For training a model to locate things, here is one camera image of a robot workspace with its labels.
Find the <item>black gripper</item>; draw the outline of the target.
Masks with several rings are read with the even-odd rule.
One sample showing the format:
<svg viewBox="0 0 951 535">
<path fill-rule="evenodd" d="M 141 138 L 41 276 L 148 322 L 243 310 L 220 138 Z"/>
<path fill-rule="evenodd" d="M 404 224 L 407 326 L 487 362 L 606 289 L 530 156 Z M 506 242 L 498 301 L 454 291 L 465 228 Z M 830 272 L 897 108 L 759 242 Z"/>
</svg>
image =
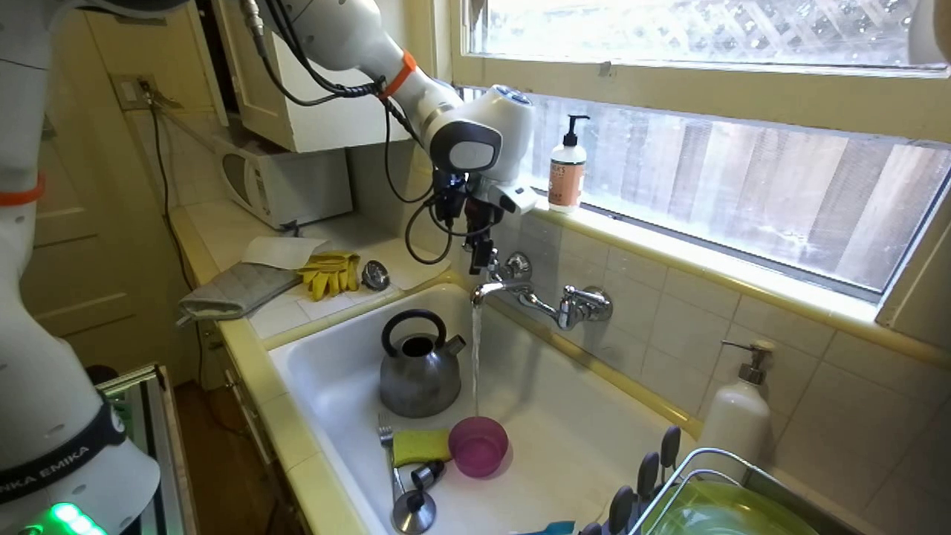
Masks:
<svg viewBox="0 0 951 535">
<path fill-rule="evenodd" d="M 480 199 L 480 184 L 469 172 L 435 172 L 435 193 L 428 199 L 431 219 L 451 239 L 465 234 L 466 242 L 487 239 L 492 228 L 515 215 L 518 205 L 509 197 Z"/>
</svg>

